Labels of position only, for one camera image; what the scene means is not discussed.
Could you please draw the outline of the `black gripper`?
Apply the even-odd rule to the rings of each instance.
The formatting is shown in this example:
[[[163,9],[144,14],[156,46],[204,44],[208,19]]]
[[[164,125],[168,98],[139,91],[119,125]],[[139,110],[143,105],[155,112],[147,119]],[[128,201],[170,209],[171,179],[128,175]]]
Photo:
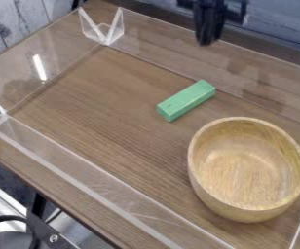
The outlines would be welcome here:
[[[204,13],[208,10],[208,43],[222,36],[224,20],[243,24],[247,19],[249,0],[175,0],[176,5],[192,11],[195,38],[207,42]]]

